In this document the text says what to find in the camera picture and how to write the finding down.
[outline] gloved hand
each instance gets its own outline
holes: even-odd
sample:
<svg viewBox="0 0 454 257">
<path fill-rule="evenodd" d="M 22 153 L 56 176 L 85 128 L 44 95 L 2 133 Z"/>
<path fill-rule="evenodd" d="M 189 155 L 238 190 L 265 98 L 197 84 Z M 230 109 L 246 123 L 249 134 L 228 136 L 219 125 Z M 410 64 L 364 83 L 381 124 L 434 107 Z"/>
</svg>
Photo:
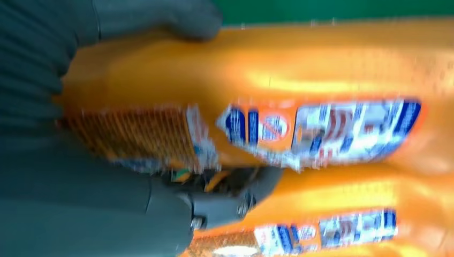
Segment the gloved hand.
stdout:
<svg viewBox="0 0 454 257">
<path fill-rule="evenodd" d="M 0 20 L 0 256 L 183 251 L 192 206 L 57 130 L 52 97 L 79 47 L 155 26 L 211 39 L 221 16 L 210 0 L 0 0 Z"/>
<path fill-rule="evenodd" d="M 79 35 L 84 39 L 83 43 L 156 26 L 169 27 L 186 39 L 209 40 L 217 35 L 222 24 L 222 15 L 211 0 L 67 1 L 84 25 Z"/>
</svg>

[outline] orange plastic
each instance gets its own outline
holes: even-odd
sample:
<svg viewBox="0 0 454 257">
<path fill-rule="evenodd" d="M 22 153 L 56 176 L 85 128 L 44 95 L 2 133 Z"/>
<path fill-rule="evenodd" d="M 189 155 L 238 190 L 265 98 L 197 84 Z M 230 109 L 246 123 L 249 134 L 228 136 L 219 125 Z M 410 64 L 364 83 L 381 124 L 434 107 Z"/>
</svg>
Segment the orange plastic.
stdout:
<svg viewBox="0 0 454 257">
<path fill-rule="evenodd" d="M 388 162 L 420 172 L 454 165 L 454 20 L 226 29 L 208 43 L 151 34 L 80 52 L 65 79 L 68 114 L 198 104 L 223 165 L 260 162 L 216 120 L 231 103 L 406 97 L 422 114 Z"/>
<path fill-rule="evenodd" d="M 198 104 L 220 163 L 254 166 L 262 161 L 216 126 L 231 103 L 418 99 L 416 127 L 383 163 L 289 170 L 244 222 L 196 236 L 392 207 L 395 240 L 306 256 L 454 256 L 452 28 L 454 19 L 226 29 L 204 44 L 149 34 L 81 51 L 59 102 L 69 116 Z"/>
<path fill-rule="evenodd" d="M 275 223 L 317 223 L 343 213 L 394 208 L 398 235 L 392 241 L 302 256 L 452 256 L 453 174 L 422 175 L 387 164 L 284 173 L 274 193 L 238 224 L 199 232 L 197 238 L 253 230 Z"/>
</svg>

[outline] gray glove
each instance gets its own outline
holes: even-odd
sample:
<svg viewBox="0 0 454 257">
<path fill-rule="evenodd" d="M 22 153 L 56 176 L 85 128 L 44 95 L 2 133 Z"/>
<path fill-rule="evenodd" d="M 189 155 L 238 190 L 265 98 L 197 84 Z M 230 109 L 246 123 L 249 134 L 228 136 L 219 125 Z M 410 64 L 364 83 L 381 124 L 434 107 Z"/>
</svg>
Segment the gray glove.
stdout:
<svg viewBox="0 0 454 257">
<path fill-rule="evenodd" d="M 214 38 L 222 15 L 211 0 L 67 0 L 80 18 L 82 44 L 169 27 L 196 40 Z"/>
</svg>

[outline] green background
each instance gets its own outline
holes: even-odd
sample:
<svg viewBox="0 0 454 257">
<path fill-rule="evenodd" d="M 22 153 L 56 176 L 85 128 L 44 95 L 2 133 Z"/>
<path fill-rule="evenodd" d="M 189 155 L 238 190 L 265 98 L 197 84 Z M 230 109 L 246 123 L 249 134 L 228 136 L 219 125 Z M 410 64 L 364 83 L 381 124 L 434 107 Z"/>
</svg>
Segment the green background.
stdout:
<svg viewBox="0 0 454 257">
<path fill-rule="evenodd" d="M 454 16 L 454 0 L 215 0 L 225 25 Z"/>
</svg>

